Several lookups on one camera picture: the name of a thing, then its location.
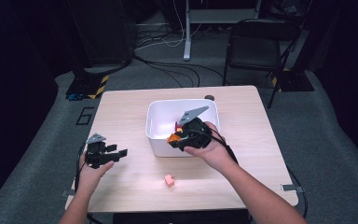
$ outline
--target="wooden tabletop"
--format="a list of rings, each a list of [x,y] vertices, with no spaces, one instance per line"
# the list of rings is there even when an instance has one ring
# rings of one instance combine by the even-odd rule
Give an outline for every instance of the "wooden tabletop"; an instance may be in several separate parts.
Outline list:
[[[103,94],[89,136],[98,133],[106,145],[128,149],[102,178],[89,212],[156,212],[245,208],[235,190],[202,159],[156,157],[145,134],[147,109],[154,101],[214,96],[220,133],[239,165],[283,197],[298,203],[282,153],[257,89],[252,86],[107,91]],[[164,176],[172,175],[168,188]],[[66,207],[72,200],[68,198]]]

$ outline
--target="white plastic container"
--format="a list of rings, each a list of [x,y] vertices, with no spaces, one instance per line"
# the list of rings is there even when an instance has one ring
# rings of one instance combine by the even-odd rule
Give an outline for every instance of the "white plastic container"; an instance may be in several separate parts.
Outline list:
[[[183,99],[155,101],[150,104],[147,111],[146,135],[154,154],[158,157],[191,156],[179,148],[171,147],[171,145],[167,143],[167,139],[175,132],[175,122],[185,114],[185,111],[206,105],[209,108],[198,115],[198,117],[202,121],[213,123],[219,131],[219,118],[214,101],[207,99]]]

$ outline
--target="forearm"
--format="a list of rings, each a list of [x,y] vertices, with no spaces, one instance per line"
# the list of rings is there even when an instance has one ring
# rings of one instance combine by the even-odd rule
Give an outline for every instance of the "forearm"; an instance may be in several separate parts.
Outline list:
[[[62,216],[60,224],[86,223],[90,197],[88,194],[78,192]]]
[[[234,162],[219,172],[237,191],[257,223],[306,223],[292,205]]]

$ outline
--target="gray carpet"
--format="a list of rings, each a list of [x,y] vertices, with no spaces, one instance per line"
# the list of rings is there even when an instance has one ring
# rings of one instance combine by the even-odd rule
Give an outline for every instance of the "gray carpet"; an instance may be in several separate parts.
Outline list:
[[[205,35],[194,40],[192,58],[187,64],[200,64],[223,72],[226,43],[227,34]],[[150,61],[184,63],[183,47],[184,43],[176,48],[161,44],[136,50],[136,54]],[[199,72],[201,86],[221,85],[222,78],[218,74],[195,69]],[[197,85],[189,79],[197,83],[196,76],[183,71],[188,77],[176,74],[173,75],[175,81],[134,60],[127,68],[111,75],[105,89]],[[232,72],[232,76],[239,76],[239,73]],[[358,150],[337,125],[334,109],[317,77],[312,72],[307,72],[307,76],[315,91],[278,92],[272,108],[267,110],[269,120],[287,165],[307,192],[309,223],[358,223]],[[76,121],[86,106],[94,107],[88,112],[95,115],[100,100],[69,102],[65,100],[65,92],[73,80],[72,73],[56,80],[59,92],[55,105],[0,190],[0,223],[57,223],[64,212],[66,199],[61,193],[72,185],[76,153],[90,131],[90,125],[76,125]],[[270,85],[264,74],[247,73],[243,78],[234,77],[229,81],[232,85],[260,86],[260,97],[267,107],[272,89],[261,87]],[[300,201],[296,208],[302,213],[304,201],[298,196]],[[97,214],[96,217],[103,223],[112,222],[111,214]]]

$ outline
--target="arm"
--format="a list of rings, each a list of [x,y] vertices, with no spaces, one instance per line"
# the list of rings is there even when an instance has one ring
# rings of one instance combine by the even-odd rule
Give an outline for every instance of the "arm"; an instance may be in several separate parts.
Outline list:
[[[92,193],[100,183],[101,177],[113,166],[113,162],[110,161],[107,164],[101,166],[98,169],[88,167],[85,163],[84,154],[80,157],[79,166],[80,178],[74,199],[69,204],[65,213],[63,214],[60,224],[68,223],[85,223],[87,212],[89,210],[89,202]]]
[[[219,138],[216,127],[206,123],[215,130],[213,136]],[[185,147],[185,152],[203,158],[222,174],[237,191],[257,223],[307,223],[292,205],[232,160],[220,143],[213,140],[206,148]]]

